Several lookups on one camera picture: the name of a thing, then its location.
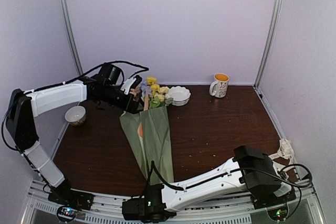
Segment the peach flower stem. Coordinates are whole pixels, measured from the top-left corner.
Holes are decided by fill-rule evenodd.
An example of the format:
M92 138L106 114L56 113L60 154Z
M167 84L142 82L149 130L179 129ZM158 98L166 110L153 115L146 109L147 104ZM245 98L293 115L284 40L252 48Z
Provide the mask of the peach flower stem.
M139 87L136 87L134 89L130 89L130 93L133 95L133 99L136 100L140 96L141 90Z

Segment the bright yellow flower stem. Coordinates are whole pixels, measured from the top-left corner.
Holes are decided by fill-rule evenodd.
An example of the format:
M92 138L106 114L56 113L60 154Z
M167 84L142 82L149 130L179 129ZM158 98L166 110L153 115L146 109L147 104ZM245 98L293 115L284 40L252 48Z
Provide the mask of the bright yellow flower stem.
M152 95L155 96L155 94L158 93L160 90L160 85L157 84L157 79L155 77L148 76L146 81L151 89Z

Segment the cream yellow rose stem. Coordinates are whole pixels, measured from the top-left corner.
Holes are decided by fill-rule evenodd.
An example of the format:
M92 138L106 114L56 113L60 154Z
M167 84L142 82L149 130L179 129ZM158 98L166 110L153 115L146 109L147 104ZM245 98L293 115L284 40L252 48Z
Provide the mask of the cream yellow rose stem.
M169 87L167 86L159 86L158 84L155 84L152 86L153 88L153 105L155 108L162 105L165 101L165 95L169 92Z

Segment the green and pink wrapping paper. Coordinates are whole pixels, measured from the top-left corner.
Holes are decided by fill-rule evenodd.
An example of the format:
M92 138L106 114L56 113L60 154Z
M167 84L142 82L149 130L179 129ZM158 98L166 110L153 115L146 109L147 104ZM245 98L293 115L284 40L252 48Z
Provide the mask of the green and pink wrapping paper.
M161 183L158 175L149 175L151 162L168 183L174 182L170 124L167 107L124 112L120 116L121 127L133 151L133 155L145 179L150 184Z

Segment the white patterned mug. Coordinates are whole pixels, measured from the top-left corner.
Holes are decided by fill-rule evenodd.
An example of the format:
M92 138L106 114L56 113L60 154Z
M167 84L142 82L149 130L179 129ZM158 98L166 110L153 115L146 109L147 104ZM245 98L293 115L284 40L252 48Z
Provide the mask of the white patterned mug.
M209 87L209 94L216 98L224 98L227 93L229 76L223 73L214 75L214 81Z

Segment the white printed ribbon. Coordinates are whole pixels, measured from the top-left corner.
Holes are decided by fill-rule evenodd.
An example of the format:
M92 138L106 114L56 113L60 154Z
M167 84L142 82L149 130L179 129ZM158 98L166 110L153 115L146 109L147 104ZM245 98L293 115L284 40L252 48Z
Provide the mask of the white printed ribbon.
M273 161L275 171L277 172L281 169L283 169L284 172L293 169L293 166L286 168L285 165L275 162L275 159L283 158L289 161L288 166L294 163L295 152L291 146L291 142L285 138L281 138L279 140L279 149L277 152L269 155L268 157Z

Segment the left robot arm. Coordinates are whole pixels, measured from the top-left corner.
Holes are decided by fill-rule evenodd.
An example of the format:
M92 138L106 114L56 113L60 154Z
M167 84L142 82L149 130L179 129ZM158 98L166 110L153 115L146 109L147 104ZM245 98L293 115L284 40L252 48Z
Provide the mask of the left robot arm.
M65 175L42 144L38 129L42 125L40 117L85 101L103 102L124 112L138 113L143 102L135 90L143 79L139 72L126 78L119 63L104 62L67 81L29 90L17 88L11 92L1 130L13 139L12 149L56 188L54 194L64 205L75 201L75 192L63 185Z

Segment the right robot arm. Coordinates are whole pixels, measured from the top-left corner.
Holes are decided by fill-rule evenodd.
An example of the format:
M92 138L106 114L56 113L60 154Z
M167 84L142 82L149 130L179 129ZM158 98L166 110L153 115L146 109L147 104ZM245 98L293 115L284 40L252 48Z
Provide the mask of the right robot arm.
M274 204L289 196L292 186L281 177L267 153L240 146L234 154L217 168L196 177L172 184L147 185L141 196L123 202L123 218L158 223L193 204L246 190L257 200L269 197Z

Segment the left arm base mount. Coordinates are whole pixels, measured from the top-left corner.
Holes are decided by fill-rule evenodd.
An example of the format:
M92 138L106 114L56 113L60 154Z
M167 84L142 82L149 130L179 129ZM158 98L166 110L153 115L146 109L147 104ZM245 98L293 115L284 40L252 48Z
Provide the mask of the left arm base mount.
M72 189L71 182L65 178L57 187L47 183L50 189L48 200L60 205L70 206L77 210L90 210L94 195Z

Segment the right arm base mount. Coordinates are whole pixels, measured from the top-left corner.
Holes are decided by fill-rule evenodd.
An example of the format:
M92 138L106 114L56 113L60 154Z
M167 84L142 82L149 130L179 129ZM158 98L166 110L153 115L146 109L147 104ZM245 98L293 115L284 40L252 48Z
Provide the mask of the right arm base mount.
M250 199L254 205L254 209L269 208L269 207L273 207L276 205L286 204L289 201L295 200L296 193L295 193L295 190L293 189L289 193L286 193L285 195L280 196L280 197L277 197L274 194L271 194L271 195L261 197L261 198L256 198L254 196L251 196Z

